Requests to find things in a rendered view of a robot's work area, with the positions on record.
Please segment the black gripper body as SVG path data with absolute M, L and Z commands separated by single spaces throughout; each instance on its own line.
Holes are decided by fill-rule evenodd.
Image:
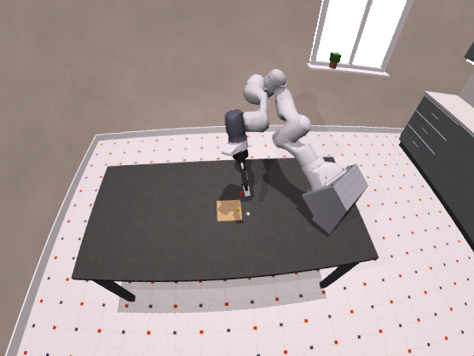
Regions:
M 241 165 L 241 163 L 243 163 L 243 162 L 244 162 L 244 159 L 247 158 L 247 157 L 248 157 L 248 150 L 246 149 L 246 150 L 243 151 L 243 152 L 238 152 L 237 154 L 235 154 L 235 155 L 233 156 L 233 159 L 234 159 L 234 160 L 239 160 L 240 165 Z M 243 164 L 245 164 L 245 162 L 244 162 Z

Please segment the tan mat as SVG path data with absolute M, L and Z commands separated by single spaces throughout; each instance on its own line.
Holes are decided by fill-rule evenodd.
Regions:
M 217 201 L 217 221 L 242 221 L 240 200 Z

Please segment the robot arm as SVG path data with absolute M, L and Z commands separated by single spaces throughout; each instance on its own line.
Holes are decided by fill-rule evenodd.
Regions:
M 248 79 L 243 91 L 244 97 L 248 102 L 259 105 L 260 110 L 241 114 L 241 110 L 234 109 L 225 114 L 228 143 L 221 152 L 231 157 L 238 152 L 243 152 L 248 148 L 246 132 L 263 133 L 269 128 L 267 99 L 275 94 L 277 115 L 286 123 L 275 131 L 272 141 L 275 146 L 286 149 L 294 156 L 307 177 L 312 191 L 326 187 L 347 172 L 347 169 L 341 169 L 336 163 L 325 162 L 323 157 L 316 155 L 312 146 L 304 145 L 299 141 L 309 133 L 311 124 L 307 117 L 296 114 L 292 95 L 285 87 L 286 76 L 278 69 L 269 72 L 265 78 L 255 74 Z

